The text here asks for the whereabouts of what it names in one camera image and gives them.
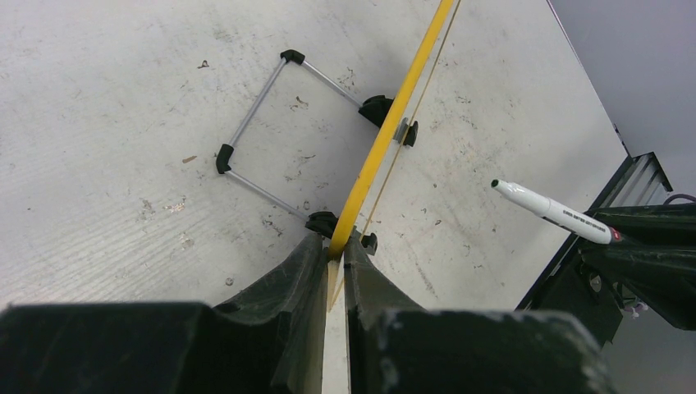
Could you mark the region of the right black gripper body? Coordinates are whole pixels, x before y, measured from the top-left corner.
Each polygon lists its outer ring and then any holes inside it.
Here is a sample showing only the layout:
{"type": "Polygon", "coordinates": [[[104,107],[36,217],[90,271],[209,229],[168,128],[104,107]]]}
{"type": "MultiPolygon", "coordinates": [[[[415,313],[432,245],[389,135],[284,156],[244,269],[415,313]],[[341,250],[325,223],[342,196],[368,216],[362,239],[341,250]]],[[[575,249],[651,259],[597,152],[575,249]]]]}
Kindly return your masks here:
{"type": "Polygon", "coordinates": [[[545,276],[535,292],[535,308],[574,315],[601,346],[613,342],[625,317],[610,285],[579,256],[545,276]]]}

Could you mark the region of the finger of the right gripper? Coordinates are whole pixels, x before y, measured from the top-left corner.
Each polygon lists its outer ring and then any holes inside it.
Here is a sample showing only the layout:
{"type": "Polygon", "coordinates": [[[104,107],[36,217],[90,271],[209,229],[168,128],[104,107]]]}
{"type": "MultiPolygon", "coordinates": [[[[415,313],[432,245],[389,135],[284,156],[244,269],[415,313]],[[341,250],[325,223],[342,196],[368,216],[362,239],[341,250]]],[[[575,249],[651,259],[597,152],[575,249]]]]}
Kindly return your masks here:
{"type": "Polygon", "coordinates": [[[695,248],[589,245],[579,255],[604,277],[627,287],[674,328],[695,329],[695,248]]]}
{"type": "Polygon", "coordinates": [[[587,214],[645,245],[695,245],[695,203],[596,208],[587,214]]]}

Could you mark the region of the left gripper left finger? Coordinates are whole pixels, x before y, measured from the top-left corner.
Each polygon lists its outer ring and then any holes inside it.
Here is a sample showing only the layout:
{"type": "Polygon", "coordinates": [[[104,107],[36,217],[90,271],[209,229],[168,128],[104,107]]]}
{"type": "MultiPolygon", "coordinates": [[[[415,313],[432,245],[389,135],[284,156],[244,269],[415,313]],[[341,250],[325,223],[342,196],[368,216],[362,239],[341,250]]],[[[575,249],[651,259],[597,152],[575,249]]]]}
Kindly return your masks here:
{"type": "Polygon", "coordinates": [[[307,235],[217,306],[16,305],[1,315],[4,393],[319,393],[327,259],[307,235]]]}

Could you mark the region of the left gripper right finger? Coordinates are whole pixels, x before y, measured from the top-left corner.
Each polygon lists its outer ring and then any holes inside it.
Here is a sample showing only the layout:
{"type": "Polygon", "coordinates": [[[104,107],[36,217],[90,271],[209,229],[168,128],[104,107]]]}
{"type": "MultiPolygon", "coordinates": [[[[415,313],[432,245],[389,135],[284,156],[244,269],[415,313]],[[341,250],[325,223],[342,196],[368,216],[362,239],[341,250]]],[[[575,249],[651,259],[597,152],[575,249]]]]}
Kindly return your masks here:
{"type": "Polygon", "coordinates": [[[613,393],[600,347],[557,311],[425,309],[344,249],[353,393],[613,393]]]}

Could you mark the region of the yellow framed whiteboard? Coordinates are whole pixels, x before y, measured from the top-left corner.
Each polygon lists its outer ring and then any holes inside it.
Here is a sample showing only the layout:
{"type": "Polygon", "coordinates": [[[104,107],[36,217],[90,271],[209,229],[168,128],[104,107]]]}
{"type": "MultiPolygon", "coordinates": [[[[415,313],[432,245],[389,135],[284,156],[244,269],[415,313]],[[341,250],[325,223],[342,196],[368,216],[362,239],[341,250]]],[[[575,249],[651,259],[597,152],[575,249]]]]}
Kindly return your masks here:
{"type": "Polygon", "coordinates": [[[231,77],[250,96],[216,161],[235,218],[228,286],[240,291],[274,267],[308,234],[311,213],[341,217],[346,238],[454,7],[238,2],[231,77]]]}

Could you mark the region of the white green marker pen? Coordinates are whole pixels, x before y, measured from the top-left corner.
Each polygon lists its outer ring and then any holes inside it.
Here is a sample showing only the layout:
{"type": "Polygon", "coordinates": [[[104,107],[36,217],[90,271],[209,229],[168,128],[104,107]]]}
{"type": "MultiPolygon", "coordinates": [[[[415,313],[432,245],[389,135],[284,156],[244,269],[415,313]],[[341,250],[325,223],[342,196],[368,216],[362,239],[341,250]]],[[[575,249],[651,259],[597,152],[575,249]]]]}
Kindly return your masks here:
{"type": "Polygon", "coordinates": [[[513,204],[594,244],[626,240],[613,227],[514,182],[493,179],[491,187],[513,204]]]}

